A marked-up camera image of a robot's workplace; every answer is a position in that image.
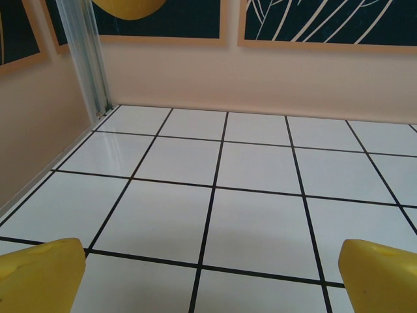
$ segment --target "floor tile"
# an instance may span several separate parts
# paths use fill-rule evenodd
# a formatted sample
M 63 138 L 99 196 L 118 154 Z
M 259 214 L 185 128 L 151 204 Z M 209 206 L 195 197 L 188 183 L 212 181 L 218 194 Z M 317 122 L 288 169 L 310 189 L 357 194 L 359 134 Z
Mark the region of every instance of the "floor tile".
M 417 236 L 398 207 L 308 199 L 324 277 L 342 282 L 338 258 L 346 239 L 417 252 Z
M 62 158 L 53 166 L 53 170 L 56 170 L 62 163 L 66 162 L 66 158 L 68 158 L 80 145 L 83 145 L 84 140 L 90 135 L 91 133 L 87 133 L 84 138 L 82 138 L 72 149 L 68 151 L 64 151 Z
M 197 263 L 211 188 L 132 181 L 94 248 Z
M 0 223 L 9 215 L 9 214 L 11 214 L 14 210 L 15 210 L 15 208 L 17 208 L 23 201 L 25 201 L 25 199 L 27 198 L 27 197 L 29 197 L 29 195 L 36 189 L 36 188 L 38 188 L 38 186 L 40 185 L 40 184 L 42 184 L 50 175 L 52 174 L 52 172 L 48 172 L 45 176 L 43 176 L 35 185 L 33 185 L 33 187 L 28 191 L 28 192 L 26 192 L 26 194 L 23 196 L 23 197 L 21 197 L 4 215 L 2 215 L 1 217 L 0 217 Z
M 168 108 L 122 106 L 100 127 L 100 130 L 155 135 L 169 111 Z
M 294 145 L 323 149 L 363 151 L 345 121 L 289 117 Z
M 394 203 L 363 153 L 296 149 L 306 194 Z
M 218 186 L 300 193 L 291 148 L 224 143 Z
M 94 127 L 93 130 L 97 130 L 98 128 L 100 128 L 103 123 L 106 121 L 106 119 L 108 119 L 110 116 L 112 116 L 115 113 L 115 110 L 118 108 L 119 106 L 115 106 L 111 111 L 108 111 L 106 113 L 106 116 L 103 116 L 97 123 L 97 125 Z
M 8 241 L 0 241 L 0 256 L 30 247 L 31 245 L 24 245 L 23 243 L 10 243 Z
M 54 173 L 0 227 L 0 236 L 42 242 L 77 237 L 88 247 L 125 184 L 124 179 Z
M 225 140 L 289 145 L 284 116 L 230 113 Z
M 212 185 L 220 142 L 157 138 L 136 177 Z
M 417 155 L 417 133 L 408 125 L 350 122 L 368 152 Z
M 195 313 L 326 312 L 321 287 L 202 271 Z
M 216 190 L 203 263 L 319 279 L 302 198 Z
M 388 186 L 402 204 L 417 205 L 417 158 L 371 155 Z
M 61 170 L 129 177 L 153 137 L 97 132 L 64 163 Z
M 188 312 L 195 269 L 90 254 L 71 313 Z
M 161 136 L 221 140 L 225 112 L 174 109 Z
M 407 213 L 407 215 L 409 216 L 409 218 L 411 219 L 411 222 L 417 228 L 417 209 L 405 208 L 404 210 Z
M 345 288 L 327 287 L 333 313 L 354 313 Z

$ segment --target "white tile floor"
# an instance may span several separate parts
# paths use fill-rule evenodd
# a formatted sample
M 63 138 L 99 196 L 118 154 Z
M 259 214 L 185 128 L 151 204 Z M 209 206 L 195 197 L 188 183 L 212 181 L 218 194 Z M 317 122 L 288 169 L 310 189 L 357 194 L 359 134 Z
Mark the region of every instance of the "white tile floor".
M 409 125 L 120 106 L 68 155 L 0 254 L 79 237 L 73 313 L 351 313 L 345 239 L 417 252 Z

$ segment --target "dark green artwork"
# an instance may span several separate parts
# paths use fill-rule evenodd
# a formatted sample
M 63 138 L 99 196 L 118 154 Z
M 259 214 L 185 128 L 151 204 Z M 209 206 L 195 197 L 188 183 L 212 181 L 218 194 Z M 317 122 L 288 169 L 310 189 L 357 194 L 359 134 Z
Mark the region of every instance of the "dark green artwork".
M 40 52 L 20 0 L 0 0 L 0 65 Z
M 138 20 L 122 20 L 93 3 L 101 35 L 145 37 L 220 37 L 220 0 L 167 0 L 161 8 Z
M 417 46 L 417 1 L 248 0 L 245 39 Z
M 65 36 L 63 22 L 59 15 L 56 0 L 45 0 L 45 2 L 51 17 L 53 30 L 55 31 L 59 45 L 62 46 L 64 44 L 68 44 L 68 41 Z

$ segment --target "framed picture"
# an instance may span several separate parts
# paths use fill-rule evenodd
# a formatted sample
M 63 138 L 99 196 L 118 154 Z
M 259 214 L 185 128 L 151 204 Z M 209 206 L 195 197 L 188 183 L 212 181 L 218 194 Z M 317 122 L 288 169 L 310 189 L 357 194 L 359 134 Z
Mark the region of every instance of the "framed picture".
M 417 53 L 417 1 L 241 0 L 238 44 Z
M 226 44 L 228 0 L 93 0 L 102 42 Z
M 40 0 L 57 53 L 70 51 L 56 0 Z
M 29 0 L 0 0 L 0 75 L 48 58 Z

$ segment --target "yellow object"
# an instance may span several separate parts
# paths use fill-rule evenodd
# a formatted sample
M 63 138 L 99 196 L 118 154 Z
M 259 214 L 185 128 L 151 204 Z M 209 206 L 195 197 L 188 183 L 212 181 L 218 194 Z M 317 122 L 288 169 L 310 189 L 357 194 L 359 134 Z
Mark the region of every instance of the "yellow object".
M 339 270 L 356 313 L 417 312 L 417 254 L 346 240 Z
M 166 0 L 93 0 L 100 8 L 122 20 L 138 20 L 156 12 Z
M 0 312 L 69 313 L 84 270 L 78 239 L 0 256 Z

